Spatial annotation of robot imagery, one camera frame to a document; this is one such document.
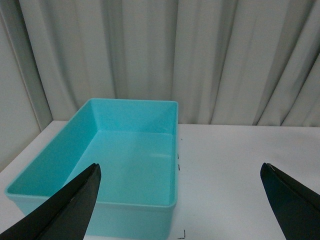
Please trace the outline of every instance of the curtain fold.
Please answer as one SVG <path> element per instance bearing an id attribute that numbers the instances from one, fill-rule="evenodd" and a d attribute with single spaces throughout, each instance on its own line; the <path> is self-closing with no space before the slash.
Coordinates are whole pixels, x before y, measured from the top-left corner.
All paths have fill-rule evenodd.
<path id="1" fill-rule="evenodd" d="M 319 0 L 20 0 L 53 119 L 174 100 L 185 124 L 320 126 Z"/>

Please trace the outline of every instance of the white table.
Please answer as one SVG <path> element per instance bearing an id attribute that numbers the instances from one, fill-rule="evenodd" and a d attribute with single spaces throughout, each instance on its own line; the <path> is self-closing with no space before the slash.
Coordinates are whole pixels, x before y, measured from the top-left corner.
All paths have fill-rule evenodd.
<path id="1" fill-rule="evenodd" d="M 24 217 L 5 187 L 65 124 L 53 121 L 0 173 L 0 233 Z M 264 162 L 320 193 L 320 128 L 181 124 L 178 144 L 169 240 L 184 231 L 186 240 L 285 240 L 260 179 Z"/>

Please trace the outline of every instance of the turquoise plastic bin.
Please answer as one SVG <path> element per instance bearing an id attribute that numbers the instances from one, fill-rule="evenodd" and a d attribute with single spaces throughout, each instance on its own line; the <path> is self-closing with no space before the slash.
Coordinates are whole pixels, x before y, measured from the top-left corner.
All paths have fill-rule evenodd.
<path id="1" fill-rule="evenodd" d="M 86 234 L 165 240 L 177 203 L 178 104 L 90 99 L 6 188 L 27 215 L 91 163 L 101 167 Z"/>

